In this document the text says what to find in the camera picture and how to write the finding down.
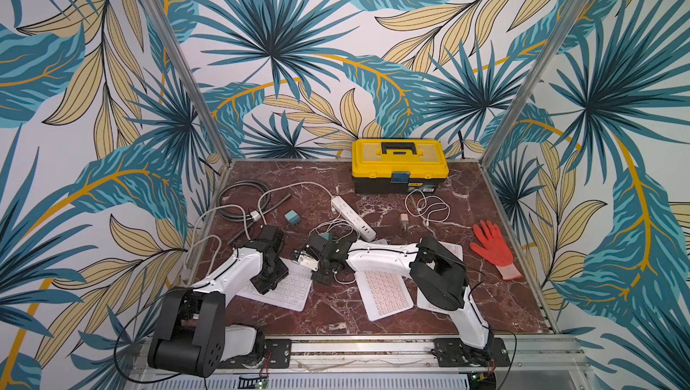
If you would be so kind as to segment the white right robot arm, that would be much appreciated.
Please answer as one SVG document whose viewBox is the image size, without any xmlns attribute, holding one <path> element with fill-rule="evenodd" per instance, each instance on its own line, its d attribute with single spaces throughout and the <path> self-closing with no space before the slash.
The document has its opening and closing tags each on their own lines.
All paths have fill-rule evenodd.
<svg viewBox="0 0 690 390">
<path fill-rule="evenodd" d="M 431 305 L 448 312 L 467 354 L 475 362 L 493 357 L 494 333 L 479 312 L 466 266 L 434 237 L 391 246 L 362 240 L 328 241 L 311 235 L 292 259 L 312 271 L 312 280 L 329 286 L 337 273 L 380 271 L 414 281 Z"/>
</svg>

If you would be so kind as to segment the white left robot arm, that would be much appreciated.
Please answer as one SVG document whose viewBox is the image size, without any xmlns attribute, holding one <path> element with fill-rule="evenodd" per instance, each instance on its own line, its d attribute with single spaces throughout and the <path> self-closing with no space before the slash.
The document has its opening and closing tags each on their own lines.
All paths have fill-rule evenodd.
<svg viewBox="0 0 690 390">
<path fill-rule="evenodd" d="M 210 377 L 220 366 L 255 366 L 266 359 L 262 331 L 226 324 L 226 308 L 246 284 L 264 295 L 287 278 L 280 259 L 284 234 L 264 226 L 257 238 L 237 248 L 233 258 L 190 287 L 169 291 L 162 300 L 147 365 L 182 375 Z"/>
</svg>

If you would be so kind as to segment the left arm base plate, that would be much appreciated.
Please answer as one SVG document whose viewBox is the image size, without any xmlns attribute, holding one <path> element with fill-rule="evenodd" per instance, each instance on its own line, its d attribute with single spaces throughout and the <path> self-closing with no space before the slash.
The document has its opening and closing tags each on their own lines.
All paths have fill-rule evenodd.
<svg viewBox="0 0 690 390">
<path fill-rule="evenodd" d="M 226 363 L 226 366 L 239 368 L 239 370 L 258 370 L 258 368 L 286 370 L 291 360 L 292 345 L 291 339 L 258 341 L 250 354 L 234 357 Z"/>
</svg>

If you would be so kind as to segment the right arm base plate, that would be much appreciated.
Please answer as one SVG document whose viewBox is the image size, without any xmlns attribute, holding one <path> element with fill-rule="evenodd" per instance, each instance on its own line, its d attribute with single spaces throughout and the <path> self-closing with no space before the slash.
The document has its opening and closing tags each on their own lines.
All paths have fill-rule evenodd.
<svg viewBox="0 0 690 390">
<path fill-rule="evenodd" d="M 465 345 L 459 338 L 437 338 L 433 340 L 432 355 L 440 368 L 493 368 L 510 366 L 510 355 L 501 338 L 490 336 L 483 349 Z"/>
</svg>

